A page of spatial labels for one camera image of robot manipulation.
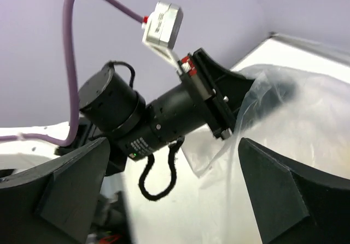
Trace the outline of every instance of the purple cable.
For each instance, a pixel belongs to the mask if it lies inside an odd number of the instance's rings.
[[[121,12],[125,13],[129,17],[138,21],[143,22],[143,17],[137,15],[120,2],[116,0],[105,0],[109,4],[115,6]],[[63,46],[65,50],[66,68],[67,68],[67,79],[69,87],[69,103],[71,106],[71,119],[68,136],[65,140],[50,137],[48,135],[42,135],[39,133],[22,133],[20,136],[0,136],[0,142],[10,142],[17,140],[43,140],[57,146],[64,147],[70,145],[77,135],[79,126],[79,97],[78,97],[78,83],[77,83],[77,72],[75,70],[75,56],[73,47],[73,6],[75,0],[65,0],[63,5]]]

